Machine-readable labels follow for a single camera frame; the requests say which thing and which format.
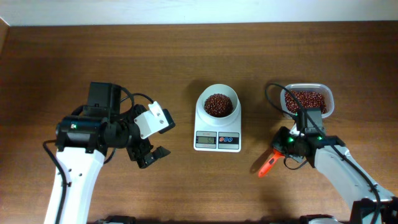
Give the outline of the orange plastic measuring scoop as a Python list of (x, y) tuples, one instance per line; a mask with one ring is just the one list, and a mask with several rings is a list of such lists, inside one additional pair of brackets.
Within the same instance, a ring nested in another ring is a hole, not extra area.
[(259, 169), (258, 172), (258, 177), (265, 177), (267, 175), (267, 173), (273, 168), (273, 166), (275, 165), (275, 163), (281, 159), (284, 158), (285, 155), (283, 153), (281, 153), (280, 151), (278, 151), (277, 149), (273, 149), (273, 156), (266, 161), (262, 167)]

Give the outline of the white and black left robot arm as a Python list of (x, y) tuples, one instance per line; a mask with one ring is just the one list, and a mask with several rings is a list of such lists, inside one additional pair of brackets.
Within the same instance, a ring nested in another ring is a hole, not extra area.
[[(132, 103), (122, 113), (123, 93)], [(92, 82), (86, 104), (57, 124), (52, 140), (56, 153), (50, 151), (50, 141), (44, 141), (43, 148), (56, 167), (46, 223), (87, 222), (98, 174), (113, 156), (109, 149), (125, 149), (141, 169), (170, 154), (149, 141), (149, 136), (175, 127), (169, 111), (154, 100), (144, 106), (134, 98), (120, 85)]]

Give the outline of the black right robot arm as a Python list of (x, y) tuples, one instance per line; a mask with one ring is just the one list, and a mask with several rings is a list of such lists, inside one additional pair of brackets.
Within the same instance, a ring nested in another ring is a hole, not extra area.
[(326, 135), (319, 108), (298, 110), (292, 129), (281, 127), (271, 146), (274, 155), (264, 176), (280, 158), (311, 165), (323, 174), (350, 207), (350, 223), (397, 223), (397, 196), (379, 185), (352, 157), (338, 136)]

